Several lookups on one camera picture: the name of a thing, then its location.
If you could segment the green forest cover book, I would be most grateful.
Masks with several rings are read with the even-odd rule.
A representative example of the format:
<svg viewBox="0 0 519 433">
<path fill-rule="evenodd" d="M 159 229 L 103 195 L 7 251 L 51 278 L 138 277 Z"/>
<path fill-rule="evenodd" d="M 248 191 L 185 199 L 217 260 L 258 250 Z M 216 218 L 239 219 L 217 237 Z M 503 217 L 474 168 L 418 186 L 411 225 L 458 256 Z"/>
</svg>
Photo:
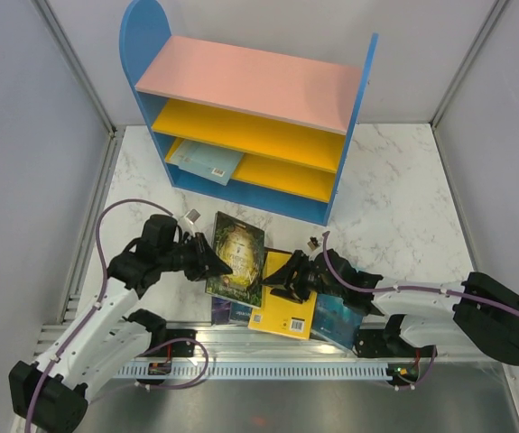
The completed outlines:
<svg viewBox="0 0 519 433">
<path fill-rule="evenodd" d="M 264 230 L 218 211 L 212 247 L 231 271 L 207 279 L 205 292 L 259 308 L 263 301 Z"/>
</svg>

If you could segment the yellow book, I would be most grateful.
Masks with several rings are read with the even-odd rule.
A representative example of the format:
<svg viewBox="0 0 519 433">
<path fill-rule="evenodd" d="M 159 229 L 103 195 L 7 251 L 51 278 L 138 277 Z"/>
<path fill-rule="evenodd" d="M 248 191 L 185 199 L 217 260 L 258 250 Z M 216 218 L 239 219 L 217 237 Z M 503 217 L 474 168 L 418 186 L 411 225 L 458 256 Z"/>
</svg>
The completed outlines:
<svg viewBox="0 0 519 433">
<path fill-rule="evenodd" d="M 262 284 L 262 305 L 253 308 L 247 327 L 254 331 L 289 338 L 308 340 L 316 306 L 317 294 L 302 303 L 271 293 L 272 287 Z"/>
</svg>

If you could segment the light blue book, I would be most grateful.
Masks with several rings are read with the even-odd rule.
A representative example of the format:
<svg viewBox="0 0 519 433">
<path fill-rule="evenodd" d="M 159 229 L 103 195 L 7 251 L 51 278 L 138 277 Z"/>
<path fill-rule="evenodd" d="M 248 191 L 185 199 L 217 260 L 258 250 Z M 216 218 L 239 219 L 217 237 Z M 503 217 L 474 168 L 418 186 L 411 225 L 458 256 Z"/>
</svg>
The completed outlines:
<svg viewBox="0 0 519 433">
<path fill-rule="evenodd" d="M 243 156 L 242 152 L 180 139 L 170 149 L 168 162 L 189 174 L 226 186 Z"/>
</svg>

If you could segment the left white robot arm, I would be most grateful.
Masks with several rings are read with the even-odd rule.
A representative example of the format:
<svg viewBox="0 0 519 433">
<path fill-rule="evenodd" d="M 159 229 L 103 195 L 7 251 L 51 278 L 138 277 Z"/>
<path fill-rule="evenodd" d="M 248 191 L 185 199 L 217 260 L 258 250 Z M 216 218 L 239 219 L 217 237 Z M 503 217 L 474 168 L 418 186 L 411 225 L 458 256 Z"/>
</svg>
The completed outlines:
<svg viewBox="0 0 519 433">
<path fill-rule="evenodd" d="M 100 292 L 58 340 L 35 361 L 20 361 L 9 373 L 14 413 L 27 428 L 74 431 L 126 363 L 166 349 L 165 319 L 136 307 L 165 272 L 205 281 L 232 270 L 188 216 L 151 216 L 141 235 L 111 260 Z"/>
</svg>

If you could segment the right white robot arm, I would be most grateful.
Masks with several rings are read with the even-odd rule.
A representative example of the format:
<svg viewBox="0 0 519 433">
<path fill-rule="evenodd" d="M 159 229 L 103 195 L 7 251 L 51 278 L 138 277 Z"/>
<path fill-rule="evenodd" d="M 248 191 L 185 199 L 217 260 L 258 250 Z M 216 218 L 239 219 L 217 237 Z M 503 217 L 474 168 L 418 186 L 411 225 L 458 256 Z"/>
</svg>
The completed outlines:
<svg viewBox="0 0 519 433">
<path fill-rule="evenodd" d="M 263 283 L 294 302 L 330 295 L 362 317 L 385 318 L 379 337 L 391 357 L 435 347 L 519 366 L 519 295 L 482 272 L 435 286 L 360 271 L 332 249 L 297 250 L 267 271 Z"/>
</svg>

